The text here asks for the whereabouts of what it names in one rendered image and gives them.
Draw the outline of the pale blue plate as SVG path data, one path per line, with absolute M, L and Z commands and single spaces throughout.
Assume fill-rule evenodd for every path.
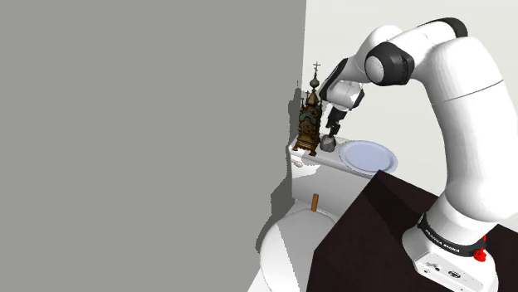
M 374 175 L 379 170 L 392 173 L 398 167 L 395 154 L 372 141 L 348 141 L 340 148 L 339 156 L 344 165 L 365 175 Z

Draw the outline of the dark robot stand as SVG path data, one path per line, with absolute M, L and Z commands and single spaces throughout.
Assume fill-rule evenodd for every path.
M 315 249 L 307 292 L 461 292 L 418 273 L 403 248 L 430 245 L 416 225 L 427 221 L 442 238 L 470 245 L 488 237 L 487 270 L 471 257 L 451 260 L 480 280 L 488 292 L 518 292 L 518 233 L 496 221 L 459 212 L 449 197 L 436 197 L 383 171 L 377 172 Z

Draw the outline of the small grey pot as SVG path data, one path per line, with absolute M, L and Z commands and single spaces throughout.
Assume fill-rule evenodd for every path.
M 327 153 L 333 153 L 336 148 L 336 140 L 334 136 L 324 134 L 320 139 L 320 149 Z

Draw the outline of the ornate bronze tower figure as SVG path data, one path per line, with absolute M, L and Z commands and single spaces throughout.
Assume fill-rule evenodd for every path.
M 317 78 L 319 66 L 318 61 L 313 64 L 314 75 L 309 83 L 311 91 L 307 90 L 306 97 L 302 100 L 298 116 L 298 135 L 296 143 L 292 147 L 294 151 L 306 150 L 312 157 L 316 155 L 320 143 L 320 121 L 323 113 L 322 104 L 316 91 L 320 85 Z

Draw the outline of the white toilet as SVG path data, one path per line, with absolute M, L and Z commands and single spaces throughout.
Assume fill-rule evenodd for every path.
M 264 235 L 257 278 L 266 292 L 306 292 L 316 247 L 345 213 L 374 175 L 358 173 L 342 163 L 340 148 L 348 139 L 338 137 L 333 153 L 318 149 L 291 156 L 291 198 L 294 205 Z M 319 195 L 318 209 L 310 210 L 312 196 Z

